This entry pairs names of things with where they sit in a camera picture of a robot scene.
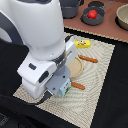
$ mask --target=black mat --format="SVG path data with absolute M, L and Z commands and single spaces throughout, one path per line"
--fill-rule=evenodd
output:
M 65 32 L 116 45 L 95 111 L 91 128 L 128 128 L 128 44 L 65 29 Z M 21 84 L 17 68 L 28 48 L 0 41 L 0 94 L 12 96 Z M 0 96 L 0 105 L 30 116 L 51 128 L 77 128 L 35 106 L 27 106 Z

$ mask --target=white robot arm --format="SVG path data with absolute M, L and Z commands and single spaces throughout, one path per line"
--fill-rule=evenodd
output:
M 66 82 L 71 75 L 67 65 L 77 56 L 77 50 L 74 37 L 65 42 L 63 33 L 59 0 L 0 1 L 0 38 L 29 48 L 17 72 L 24 89 L 34 99 L 46 90 L 52 95 L 67 91 Z

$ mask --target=table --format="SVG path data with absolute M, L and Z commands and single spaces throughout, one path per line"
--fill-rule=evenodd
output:
M 80 18 L 83 14 L 85 8 L 88 7 L 88 4 L 92 0 L 85 0 L 84 4 L 79 7 L 78 15 L 73 19 L 64 19 L 64 26 L 65 28 L 70 28 L 73 30 L 110 38 L 122 42 L 128 43 L 128 31 L 121 29 L 116 23 L 116 10 L 125 4 L 128 3 L 121 3 L 121 2 L 114 2 L 113 4 L 104 8 L 105 10 L 105 17 L 101 24 L 97 26 L 90 26 L 86 25 L 81 22 Z M 102 1 L 104 4 L 107 4 L 110 1 Z
M 70 29 L 65 29 L 65 31 L 115 45 L 91 128 L 127 128 L 128 44 Z M 27 52 L 28 49 L 24 46 L 12 46 L 0 40 L 0 73 L 2 74 L 0 94 L 12 96 L 20 86 L 21 77 L 17 74 L 17 68 L 24 60 Z M 77 128 L 73 124 L 35 106 L 23 105 L 12 99 L 0 96 L 0 105 L 36 119 L 51 128 Z

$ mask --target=toy sausage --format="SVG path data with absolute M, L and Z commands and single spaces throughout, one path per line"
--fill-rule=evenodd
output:
M 74 87 L 76 87 L 76 88 L 82 89 L 82 90 L 85 89 L 85 87 L 84 87 L 83 85 L 78 84 L 78 83 L 76 83 L 76 82 L 72 82 L 72 81 L 71 81 L 71 85 L 74 86 Z
M 80 59 L 82 59 L 82 60 L 90 61 L 90 62 L 93 62 L 93 63 L 97 63 L 98 62 L 97 59 L 89 58 L 89 57 L 86 57 L 86 56 L 78 55 L 78 57 Z

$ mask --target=wooden table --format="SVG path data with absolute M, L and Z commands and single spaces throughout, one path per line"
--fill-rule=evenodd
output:
M 128 31 L 120 28 L 115 22 L 117 9 L 120 6 L 128 3 L 114 2 L 111 5 L 105 7 L 104 8 L 105 17 L 103 22 L 97 26 L 90 26 L 81 22 L 80 18 L 83 14 L 84 9 L 88 7 L 88 4 L 91 1 L 92 0 L 84 1 L 84 4 L 79 7 L 78 15 L 75 18 L 63 20 L 65 28 L 128 43 Z M 102 1 L 102 2 L 104 4 L 107 4 L 110 1 Z

